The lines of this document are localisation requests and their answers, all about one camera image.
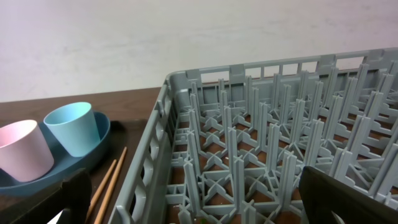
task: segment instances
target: table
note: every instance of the table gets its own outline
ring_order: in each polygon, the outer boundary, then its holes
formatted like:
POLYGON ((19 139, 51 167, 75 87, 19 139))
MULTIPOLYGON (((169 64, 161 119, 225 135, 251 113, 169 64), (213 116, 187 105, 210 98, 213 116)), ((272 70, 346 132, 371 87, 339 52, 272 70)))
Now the table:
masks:
MULTIPOLYGON (((102 181, 113 159, 119 159, 123 147, 127 146, 126 158, 123 162, 121 173, 104 216, 103 223, 107 223, 132 158, 134 157, 142 132, 146 126, 146 119, 149 117, 155 105, 159 90, 160 88, 148 88, 142 90, 0 103, 0 126, 22 119, 34 119, 41 122, 45 115, 52 110, 77 101, 87 101, 93 105, 94 110, 105 113, 112 121, 111 150, 107 152, 101 162, 90 172, 91 183, 93 185, 92 195, 95 193, 95 190, 102 181)), ((98 200, 89 223, 94 222, 103 197, 104 192, 98 200)), ((23 199, 23 197, 0 195, 0 210, 14 205, 23 199)))

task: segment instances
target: cup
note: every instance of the cup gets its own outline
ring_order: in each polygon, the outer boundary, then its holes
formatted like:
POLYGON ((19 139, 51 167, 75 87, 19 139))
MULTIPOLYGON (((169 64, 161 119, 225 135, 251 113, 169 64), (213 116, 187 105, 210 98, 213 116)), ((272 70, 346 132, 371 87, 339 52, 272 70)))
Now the cup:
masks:
POLYGON ((39 125, 24 120, 0 128, 0 168, 19 182, 46 174, 54 165, 39 125))
POLYGON ((44 118, 44 124, 73 157, 83 157, 99 143, 94 112, 87 102, 62 106, 44 118))

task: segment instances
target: white backdrop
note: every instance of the white backdrop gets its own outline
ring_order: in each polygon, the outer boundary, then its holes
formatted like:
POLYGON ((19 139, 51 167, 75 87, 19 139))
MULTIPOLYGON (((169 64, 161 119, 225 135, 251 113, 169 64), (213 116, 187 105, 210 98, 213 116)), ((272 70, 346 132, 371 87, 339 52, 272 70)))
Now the white backdrop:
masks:
POLYGON ((0 101, 149 88, 189 68, 398 47, 397 9, 396 0, 0 0, 0 101))

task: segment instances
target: dish rack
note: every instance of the dish rack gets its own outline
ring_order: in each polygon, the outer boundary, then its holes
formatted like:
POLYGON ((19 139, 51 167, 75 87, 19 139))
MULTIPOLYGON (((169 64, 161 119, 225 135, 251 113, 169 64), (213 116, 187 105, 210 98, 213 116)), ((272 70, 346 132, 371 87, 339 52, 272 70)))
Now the dish rack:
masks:
POLYGON ((109 223, 305 219, 304 166, 397 209, 397 75, 398 48, 171 73, 109 223), (358 68, 336 67, 358 57, 358 68), (283 75, 290 65, 297 72, 283 75), (246 75, 253 68, 259 77, 246 75), (217 72, 228 80, 202 82, 217 72))

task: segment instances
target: blue plate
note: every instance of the blue plate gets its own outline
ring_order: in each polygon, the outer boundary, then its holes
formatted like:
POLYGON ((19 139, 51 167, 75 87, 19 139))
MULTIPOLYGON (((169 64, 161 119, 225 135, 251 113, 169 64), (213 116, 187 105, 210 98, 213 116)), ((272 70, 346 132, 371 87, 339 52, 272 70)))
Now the blue plate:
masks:
POLYGON ((95 121, 98 127, 101 142, 86 156, 72 157, 61 146, 54 135, 50 132, 44 123, 40 123, 39 127, 43 132, 44 138, 49 145, 51 153, 54 157, 54 165, 51 170, 43 177, 31 182, 18 182, 10 175, 0 169, 0 194, 14 196, 30 196, 36 192, 48 187, 49 185, 68 177, 77 169, 86 168, 91 170, 104 156, 109 146, 109 130, 111 123, 108 117, 100 112, 95 112, 95 121))

